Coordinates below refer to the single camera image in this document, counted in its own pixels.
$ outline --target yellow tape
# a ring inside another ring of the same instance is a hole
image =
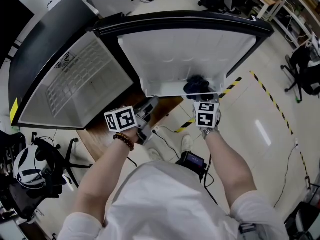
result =
[[[219,101],[226,96],[240,81],[242,80],[241,77],[239,77],[237,80],[235,80],[230,86],[225,89],[223,93],[219,95]],[[175,133],[181,133],[183,132],[188,126],[190,126],[192,123],[195,123],[196,120],[194,118],[190,119],[188,122],[186,122],[184,125],[182,125],[178,130],[175,131]]]
[[[15,118],[15,115],[17,113],[17,110],[18,110],[18,99],[16,98],[14,103],[13,103],[13,106],[11,108],[11,111],[10,111],[10,121],[11,121],[11,124]]]
[[[250,71],[251,75],[254,76],[255,80],[257,80],[257,82],[260,84],[260,86],[262,87],[262,89],[265,91],[266,94],[268,94],[270,100],[272,100],[272,103],[275,105],[275,107],[278,109],[278,111],[281,113],[282,115],[282,118],[283,120],[285,121],[285,124],[288,128],[288,130],[290,131],[290,134],[293,135],[294,132],[292,131],[290,125],[289,125],[289,122],[288,120],[286,119],[285,117],[285,114],[281,111],[279,105],[276,103],[275,99],[272,97],[272,95],[270,94],[270,92],[266,89],[266,87],[263,85],[263,83],[259,80],[259,78],[256,76],[256,74],[253,72],[253,71]],[[302,152],[300,152],[300,155],[301,155],[301,159],[302,159],[302,162],[303,162],[303,166],[304,166],[304,170],[305,170],[305,173],[307,176],[308,175],[308,170],[307,170],[307,166],[306,166],[306,162],[305,162],[305,159],[304,159],[304,156],[302,155]]]

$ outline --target white helmet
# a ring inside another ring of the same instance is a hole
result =
[[[48,162],[39,160],[40,153],[41,150],[37,145],[28,145],[14,161],[13,174],[17,181],[28,189],[40,189],[46,183],[43,171]]]

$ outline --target beaded bracelet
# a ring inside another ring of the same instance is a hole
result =
[[[113,139],[118,139],[118,140],[121,140],[123,141],[130,149],[130,151],[133,151],[134,150],[134,144],[132,143],[131,139],[124,135],[123,133],[121,132],[117,132],[114,136],[113,136]]]

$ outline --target monitor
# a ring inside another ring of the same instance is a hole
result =
[[[34,14],[19,0],[0,0],[0,68]]]

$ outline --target white sneaker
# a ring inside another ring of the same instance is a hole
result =
[[[162,155],[156,151],[154,148],[148,150],[149,157],[152,161],[164,161]]]
[[[190,135],[186,135],[183,137],[182,139],[182,145],[181,145],[181,153],[185,152],[185,151],[189,151],[192,152],[192,147],[194,145],[194,141],[192,140]]]

